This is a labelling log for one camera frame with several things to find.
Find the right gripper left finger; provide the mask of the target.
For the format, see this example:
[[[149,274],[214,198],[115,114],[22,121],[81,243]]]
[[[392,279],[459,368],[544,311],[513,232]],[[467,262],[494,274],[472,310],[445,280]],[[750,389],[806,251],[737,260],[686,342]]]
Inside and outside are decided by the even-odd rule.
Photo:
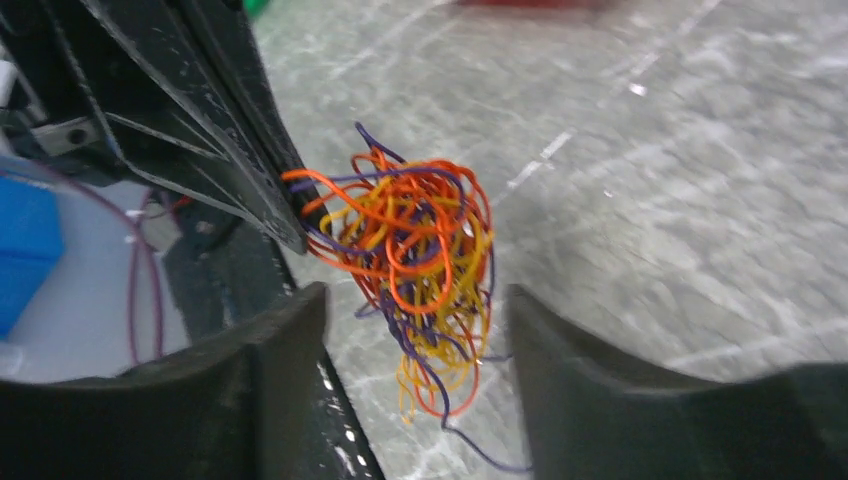
[[[1,384],[5,479],[379,479],[330,366],[329,291],[108,377]]]

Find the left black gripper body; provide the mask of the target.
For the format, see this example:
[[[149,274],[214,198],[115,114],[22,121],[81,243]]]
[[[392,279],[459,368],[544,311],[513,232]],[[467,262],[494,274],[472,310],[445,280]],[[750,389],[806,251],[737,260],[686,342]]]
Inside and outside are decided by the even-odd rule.
[[[92,186],[218,198],[218,142],[198,108],[108,29],[108,5],[2,2],[2,55],[18,71],[1,116],[13,151]]]

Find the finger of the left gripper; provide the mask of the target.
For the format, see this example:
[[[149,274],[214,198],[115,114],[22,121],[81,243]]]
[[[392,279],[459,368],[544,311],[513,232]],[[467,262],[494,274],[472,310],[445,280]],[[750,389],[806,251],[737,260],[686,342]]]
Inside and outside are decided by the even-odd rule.
[[[302,160],[238,1],[76,1],[72,68],[136,176],[258,227],[295,253],[307,234],[286,172]]]

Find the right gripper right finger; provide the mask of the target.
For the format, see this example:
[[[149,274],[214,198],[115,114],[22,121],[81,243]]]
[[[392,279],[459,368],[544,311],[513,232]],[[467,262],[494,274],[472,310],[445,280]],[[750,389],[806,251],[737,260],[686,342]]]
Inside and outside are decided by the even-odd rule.
[[[663,368],[527,289],[504,313],[538,479],[843,479],[847,367],[721,383]]]

